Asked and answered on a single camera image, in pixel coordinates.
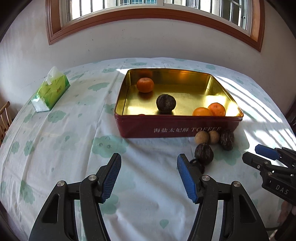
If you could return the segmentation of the person's hand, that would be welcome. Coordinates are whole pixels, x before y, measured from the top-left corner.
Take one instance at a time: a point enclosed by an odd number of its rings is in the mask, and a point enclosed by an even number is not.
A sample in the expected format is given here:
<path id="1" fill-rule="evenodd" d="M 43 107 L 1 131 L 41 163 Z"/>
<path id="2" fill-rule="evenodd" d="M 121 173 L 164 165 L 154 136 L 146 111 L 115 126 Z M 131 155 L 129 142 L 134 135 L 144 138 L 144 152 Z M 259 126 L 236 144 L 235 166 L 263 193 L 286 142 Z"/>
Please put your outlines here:
<path id="1" fill-rule="evenodd" d="M 290 212 L 292 212 L 292 214 L 295 215 L 296 214 L 296 207 L 293 206 L 292 204 L 284 201 L 281 204 L 281 212 L 280 212 L 277 222 L 280 225 L 282 225 L 283 222 L 287 219 Z"/>

